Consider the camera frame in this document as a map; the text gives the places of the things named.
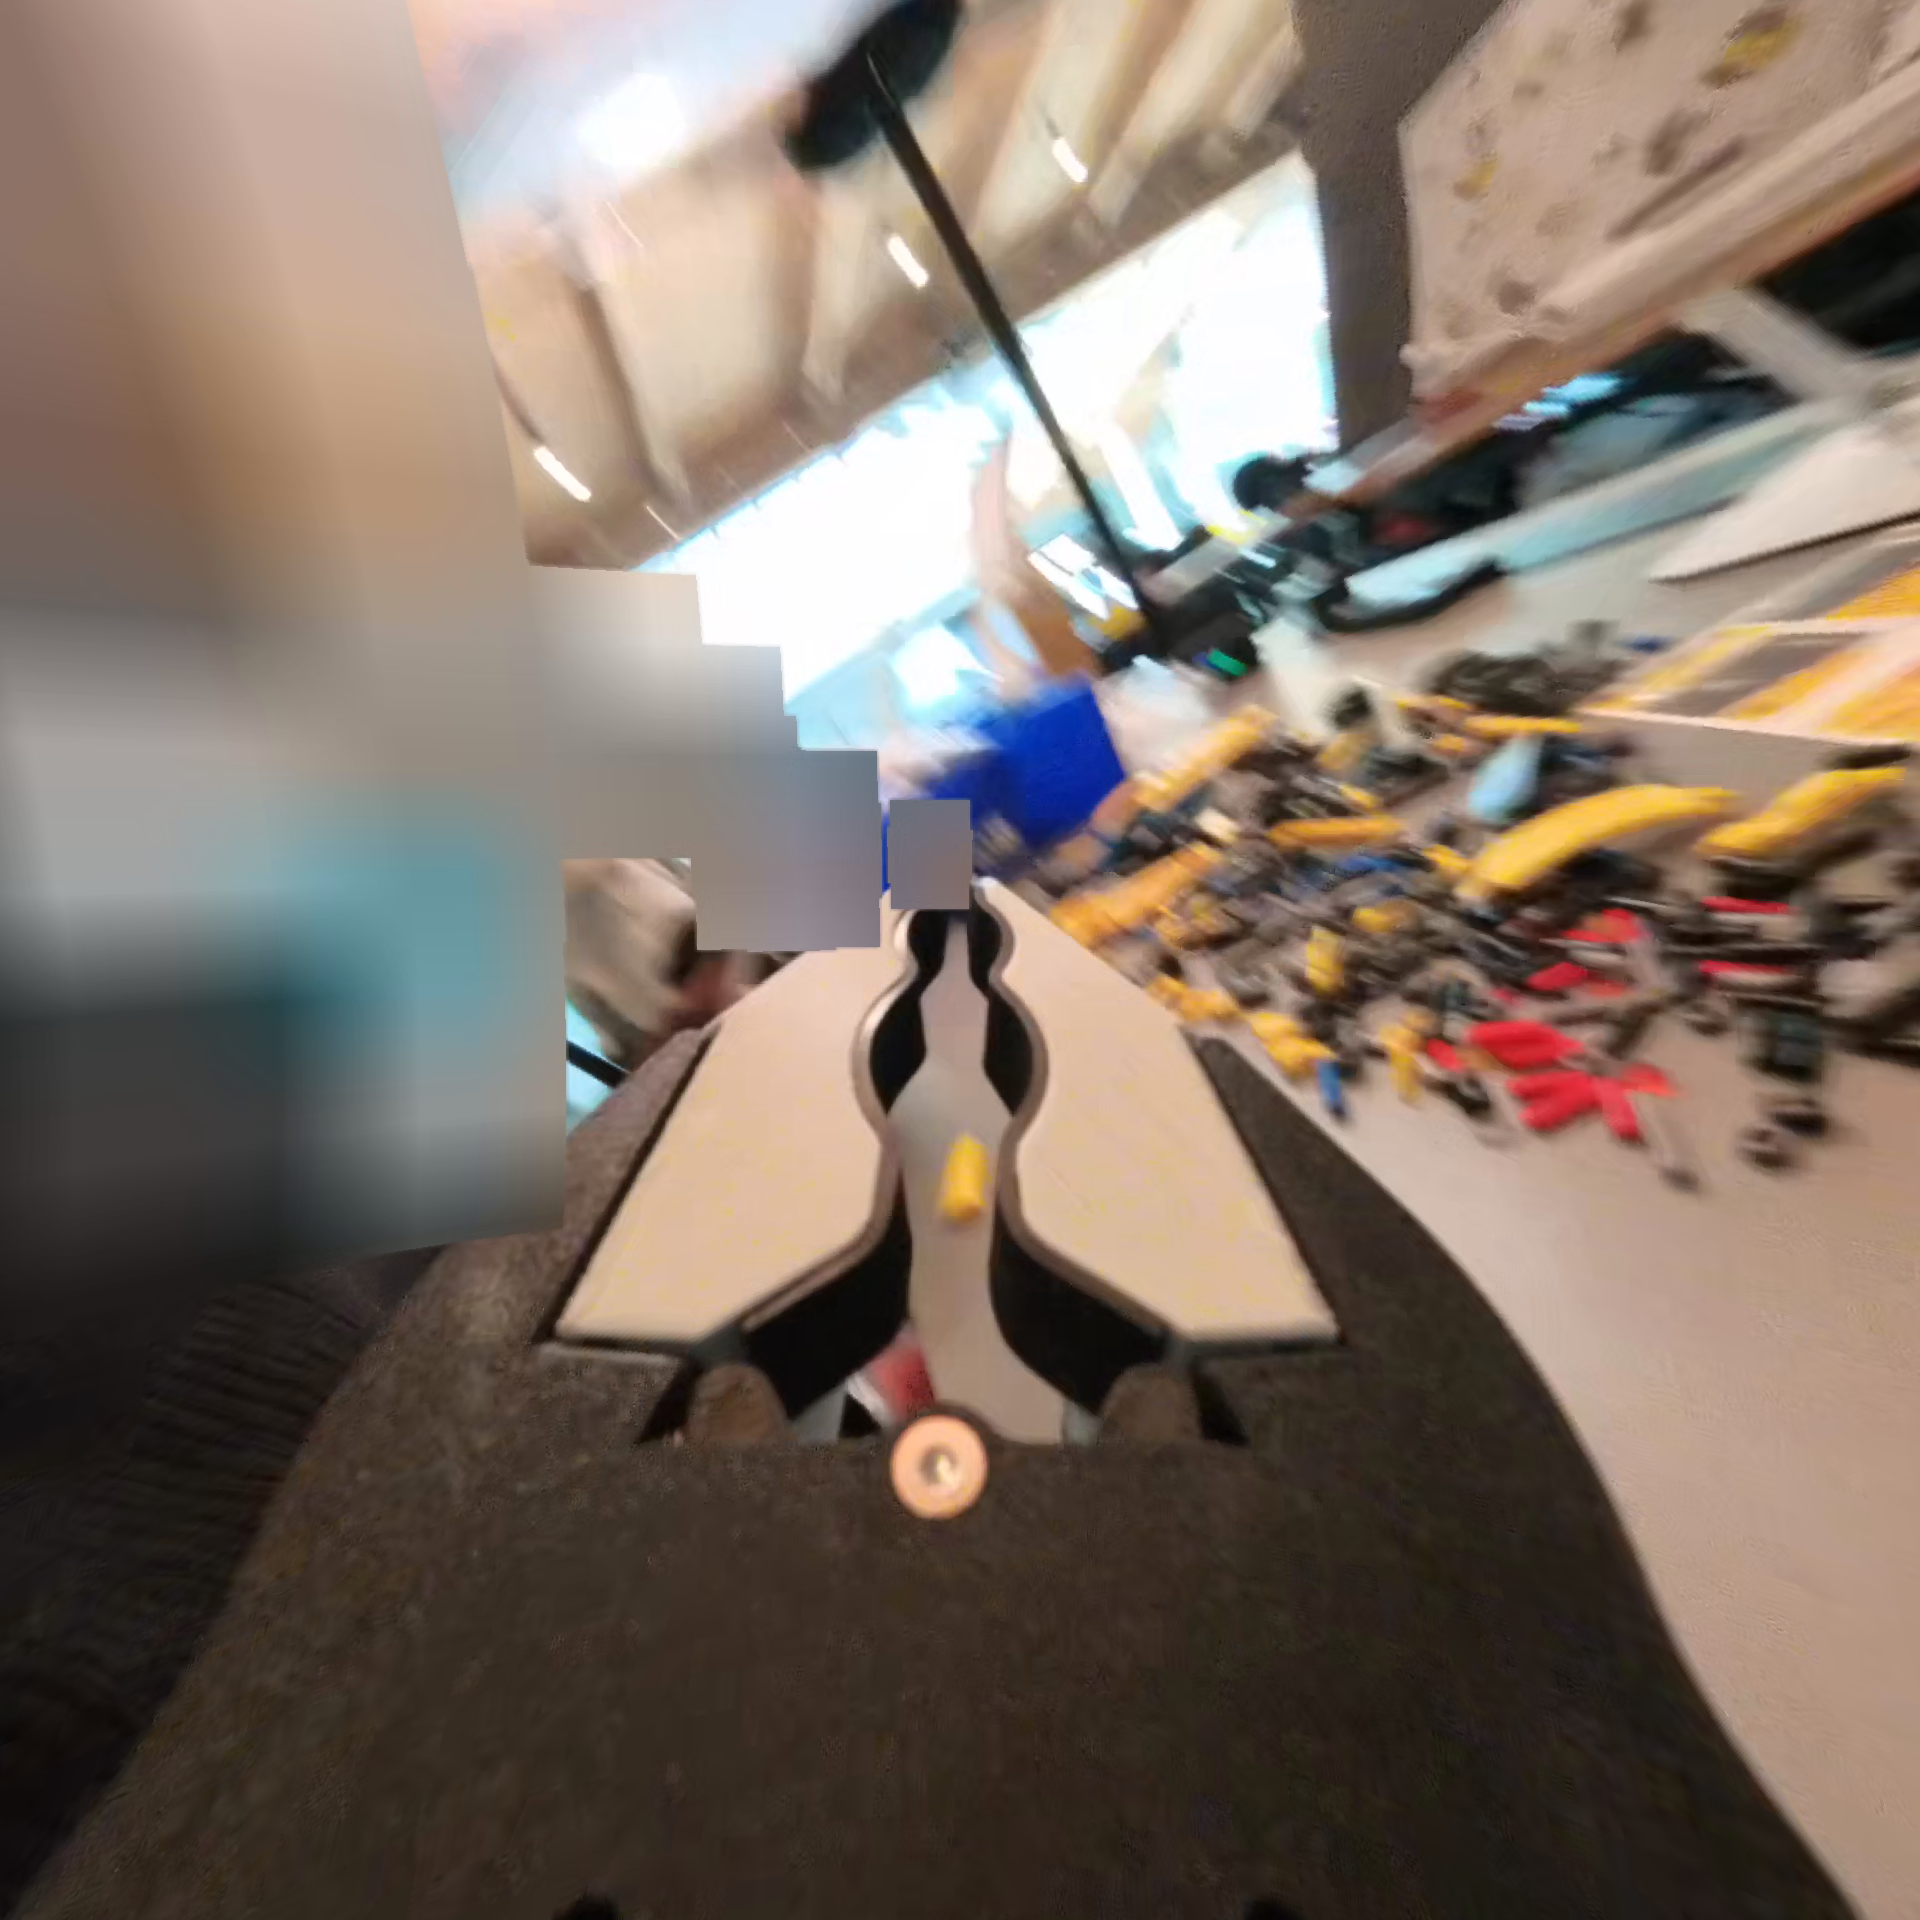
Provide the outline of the black device with green light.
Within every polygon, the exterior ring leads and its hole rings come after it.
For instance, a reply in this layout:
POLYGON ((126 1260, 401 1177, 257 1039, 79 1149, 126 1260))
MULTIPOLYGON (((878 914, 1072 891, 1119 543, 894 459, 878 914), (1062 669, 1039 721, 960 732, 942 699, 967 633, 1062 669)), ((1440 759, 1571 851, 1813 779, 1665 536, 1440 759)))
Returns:
POLYGON ((1232 686, 1258 667, 1256 634, 1272 620, 1301 557, 1272 539, 1226 539, 1197 527, 1178 545, 1119 539, 1117 629, 1093 643, 1093 675, 1136 662, 1197 667, 1232 686))

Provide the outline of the black pole lamp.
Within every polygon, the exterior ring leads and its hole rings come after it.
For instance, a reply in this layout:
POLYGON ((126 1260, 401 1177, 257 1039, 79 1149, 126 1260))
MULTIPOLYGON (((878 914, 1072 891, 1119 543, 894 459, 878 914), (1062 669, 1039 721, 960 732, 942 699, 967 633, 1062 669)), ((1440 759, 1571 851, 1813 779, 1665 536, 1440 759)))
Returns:
POLYGON ((868 148, 886 148, 890 155, 909 197, 930 220, 999 365, 1036 419, 1050 450, 1059 456, 1070 490, 1091 520, 1100 557, 1136 604, 1143 633, 1166 649, 1163 613, 1143 588, 1127 543, 1117 536, 1109 515, 1096 502, 1091 479, 1044 394, 1027 349, 1021 345, 1021 330, 1007 311, 988 265, 974 251, 948 191, 923 155, 906 118, 909 103, 942 72, 960 31, 960 13, 960 2, 882 2, 843 41, 835 62, 801 81, 800 104, 781 130, 781 152, 800 179, 842 176, 868 148))

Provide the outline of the blue plastic bin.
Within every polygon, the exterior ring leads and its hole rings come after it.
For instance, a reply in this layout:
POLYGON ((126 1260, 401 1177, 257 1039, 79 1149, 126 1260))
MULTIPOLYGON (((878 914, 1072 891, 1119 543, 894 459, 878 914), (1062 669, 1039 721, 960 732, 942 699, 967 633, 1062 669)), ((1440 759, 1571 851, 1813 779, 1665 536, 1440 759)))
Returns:
POLYGON ((1021 875, 1083 832, 1119 782, 1093 686, 1072 675, 882 752, 878 806, 960 800, 971 806, 974 872, 1021 875))

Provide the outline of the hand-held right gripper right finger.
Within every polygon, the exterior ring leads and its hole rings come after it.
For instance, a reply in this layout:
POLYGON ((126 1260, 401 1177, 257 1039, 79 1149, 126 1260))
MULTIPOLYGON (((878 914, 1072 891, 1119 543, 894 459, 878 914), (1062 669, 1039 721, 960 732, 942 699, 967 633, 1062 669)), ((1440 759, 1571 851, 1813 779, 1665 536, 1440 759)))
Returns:
POLYGON ((1333 1349, 1338 1325, 1179 1021, 1001 882, 971 899, 1001 1106, 991 1306, 1096 1411, 1140 1367, 1333 1349))

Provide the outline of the pile of toy building pieces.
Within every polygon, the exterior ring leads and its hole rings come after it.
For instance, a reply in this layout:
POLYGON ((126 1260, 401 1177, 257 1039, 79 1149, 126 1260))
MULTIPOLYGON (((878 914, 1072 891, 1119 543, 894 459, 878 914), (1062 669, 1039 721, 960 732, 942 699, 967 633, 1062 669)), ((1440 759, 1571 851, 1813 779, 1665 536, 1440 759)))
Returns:
POLYGON ((1649 661, 1583 623, 1348 683, 1318 735, 1232 716, 1044 872, 1050 922, 1335 1120, 1376 1062, 1690 1186, 1643 1053, 1674 1021, 1739 1053, 1739 1162, 1790 1167, 1840 1057, 1915 1070, 1915 746, 1580 711, 1649 661))

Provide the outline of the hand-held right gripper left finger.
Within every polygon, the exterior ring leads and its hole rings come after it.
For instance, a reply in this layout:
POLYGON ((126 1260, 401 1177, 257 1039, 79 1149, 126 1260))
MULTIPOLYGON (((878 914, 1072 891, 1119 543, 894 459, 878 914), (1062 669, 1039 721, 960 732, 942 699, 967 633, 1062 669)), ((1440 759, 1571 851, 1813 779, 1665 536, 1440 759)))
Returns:
POLYGON ((558 1301, 561 1349, 746 1365, 807 1416, 902 1334, 890 1108, 946 948, 946 911, 882 900, 876 947, 801 952, 710 1026, 558 1301))

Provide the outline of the yellow sticker sheet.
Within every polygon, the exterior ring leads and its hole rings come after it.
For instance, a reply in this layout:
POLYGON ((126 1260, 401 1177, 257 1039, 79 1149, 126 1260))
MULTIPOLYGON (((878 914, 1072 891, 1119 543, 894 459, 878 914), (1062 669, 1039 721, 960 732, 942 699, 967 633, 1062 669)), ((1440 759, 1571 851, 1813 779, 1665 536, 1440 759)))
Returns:
POLYGON ((1915 746, 1915 567, 1790 613, 1697 633, 1580 707, 1585 716, 1915 746))

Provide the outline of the dark divider panel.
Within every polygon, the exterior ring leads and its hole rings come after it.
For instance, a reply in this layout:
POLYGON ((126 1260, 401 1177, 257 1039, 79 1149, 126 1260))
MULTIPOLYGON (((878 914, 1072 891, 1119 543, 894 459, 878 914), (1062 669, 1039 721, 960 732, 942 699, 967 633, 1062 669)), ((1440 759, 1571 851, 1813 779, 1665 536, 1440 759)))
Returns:
POLYGON ((1422 2, 1294 2, 1291 114, 1312 176, 1338 446, 1406 413, 1410 326, 1398 122, 1417 95, 1422 2))

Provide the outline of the open instruction booklet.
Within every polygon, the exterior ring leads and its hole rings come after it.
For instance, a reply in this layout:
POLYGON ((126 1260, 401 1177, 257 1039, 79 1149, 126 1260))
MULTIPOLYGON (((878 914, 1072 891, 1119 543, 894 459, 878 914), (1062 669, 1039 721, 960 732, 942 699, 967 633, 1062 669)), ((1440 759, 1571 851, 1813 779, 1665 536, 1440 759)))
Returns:
POLYGON ((1417 401, 1915 148, 1915 2, 1504 2, 1398 125, 1417 401))

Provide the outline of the person's dark knit sweater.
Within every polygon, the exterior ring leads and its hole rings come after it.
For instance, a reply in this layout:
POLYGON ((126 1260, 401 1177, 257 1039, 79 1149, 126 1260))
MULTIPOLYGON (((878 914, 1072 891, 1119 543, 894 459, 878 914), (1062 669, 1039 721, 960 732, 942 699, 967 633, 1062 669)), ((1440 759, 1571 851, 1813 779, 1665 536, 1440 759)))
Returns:
POLYGON ((4 1918, 147 1738, 348 1367, 436 1260, 413 1248, 192 1301, 82 1401, 79 1352, 10 1442, 4 1489, 4 1918))

